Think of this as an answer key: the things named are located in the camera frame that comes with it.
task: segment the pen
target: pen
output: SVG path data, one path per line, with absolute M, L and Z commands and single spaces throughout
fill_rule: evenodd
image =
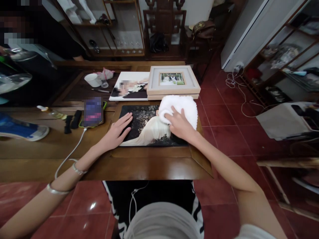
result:
M 99 91 L 99 92 L 105 92 L 105 93 L 110 93 L 109 91 L 103 91 L 103 90 L 97 90 L 97 89 L 91 89 L 91 90 Z

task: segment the white cable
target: white cable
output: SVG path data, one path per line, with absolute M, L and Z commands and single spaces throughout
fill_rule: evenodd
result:
M 233 72 L 232 72 L 232 73 L 228 73 L 228 74 L 227 74 L 227 79 L 225 80 L 225 81 L 226 81 L 226 85 L 227 85 L 229 88 L 232 88 L 232 89 L 233 89 L 233 88 L 236 87 L 236 84 L 238 84 L 238 88 L 239 88 L 239 90 L 243 93 L 244 98 L 245 98 L 245 102 L 242 103 L 242 106 L 241 106 L 241 111 L 242 111 L 242 113 L 243 113 L 244 116 L 246 116 L 246 117 L 248 117 L 248 118 L 255 118 L 256 116 L 248 116 L 248 115 L 246 115 L 246 114 L 243 112 L 243 105 L 247 102 L 247 100 L 246 100 L 246 95 L 245 95 L 245 93 L 241 90 L 241 88 L 240 88 L 239 86 L 240 86 L 240 85 L 241 85 L 241 86 L 244 86 L 244 87 L 247 87 L 247 86 L 244 85 L 244 84 L 238 83 L 237 81 L 235 81 L 236 78 L 242 76 L 242 74 L 238 75 L 238 73 L 239 73 L 239 72 L 237 72 L 237 74 L 234 76 L 234 69 L 233 69 Z M 262 106 L 262 105 L 260 105 L 260 104 L 253 103 L 252 101 L 253 101 L 253 100 L 249 101 L 249 103 L 254 104 L 254 105 L 261 106 L 261 107 L 263 107 L 263 109 L 266 109 L 266 108 L 268 108 L 268 107 L 270 107 L 270 106 L 281 105 L 281 104 L 282 104 L 282 103 L 279 103 L 279 104 L 274 104 L 274 105 L 269 105 L 269 106 L 264 107 L 264 106 Z
M 60 164 L 60 166 L 57 168 L 56 172 L 55 172 L 55 175 L 54 175 L 54 178 L 57 179 L 57 173 L 59 172 L 60 168 L 62 167 L 62 165 L 67 161 L 67 159 L 71 156 L 71 154 L 73 154 L 73 152 L 76 150 L 76 148 L 79 146 L 79 144 L 81 143 L 81 140 L 83 138 L 83 135 L 85 133 L 85 131 L 87 130 L 87 128 L 84 128 L 83 130 L 83 133 L 82 133 L 82 136 L 80 138 L 80 141 L 77 143 L 77 145 L 75 146 L 75 148 L 72 150 L 72 152 L 65 158 L 65 160 L 63 160 L 63 162 Z
M 130 224 L 131 224 L 131 204 L 132 204 L 132 200 L 134 200 L 134 203 L 135 203 L 135 215 L 137 213 L 137 204 L 136 204 L 136 200 L 135 200 L 134 194 L 137 193 L 139 190 L 146 188 L 147 185 L 145 187 L 140 188 L 140 189 L 134 189 L 134 191 L 131 193 L 132 194 L 132 198 L 131 198 L 130 210 L 129 210 L 129 222 L 130 222 Z

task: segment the blurred screen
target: blurred screen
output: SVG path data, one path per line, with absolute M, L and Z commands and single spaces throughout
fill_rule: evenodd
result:
M 92 97 L 84 102 L 83 127 L 98 126 L 102 121 L 102 98 Z

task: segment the hand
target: hand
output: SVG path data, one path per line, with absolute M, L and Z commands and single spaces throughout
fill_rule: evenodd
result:
M 127 113 L 121 117 L 118 121 L 111 125 L 110 130 L 104 135 L 104 137 L 96 144 L 96 148 L 101 152 L 105 153 L 108 150 L 114 149 L 119 146 L 124 138 L 127 136 L 131 130 L 128 127 L 123 134 L 121 132 L 123 129 L 132 121 L 132 113 Z
M 172 123 L 169 129 L 177 137 L 192 143 L 192 139 L 195 138 L 198 132 L 194 130 L 193 126 L 186 119 L 184 109 L 181 110 L 181 113 L 178 113 L 174 106 L 172 106 L 172 110 L 173 116 L 169 114 L 164 115 L 164 117 Z

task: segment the bangle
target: bangle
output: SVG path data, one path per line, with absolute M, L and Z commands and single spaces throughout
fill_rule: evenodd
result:
M 70 191 L 57 191 L 57 190 L 54 190 L 53 188 L 51 188 L 51 183 L 49 183 L 47 185 L 47 190 L 52 193 L 52 194 L 60 194 L 60 195 L 65 195 L 65 194 L 68 194 L 70 193 L 73 189 L 71 189 Z
M 80 171 L 78 170 L 76 167 L 75 167 L 75 164 L 76 162 L 72 165 L 72 168 L 75 170 L 75 172 L 77 172 L 79 175 L 82 175 L 82 174 L 86 174 L 87 171 Z

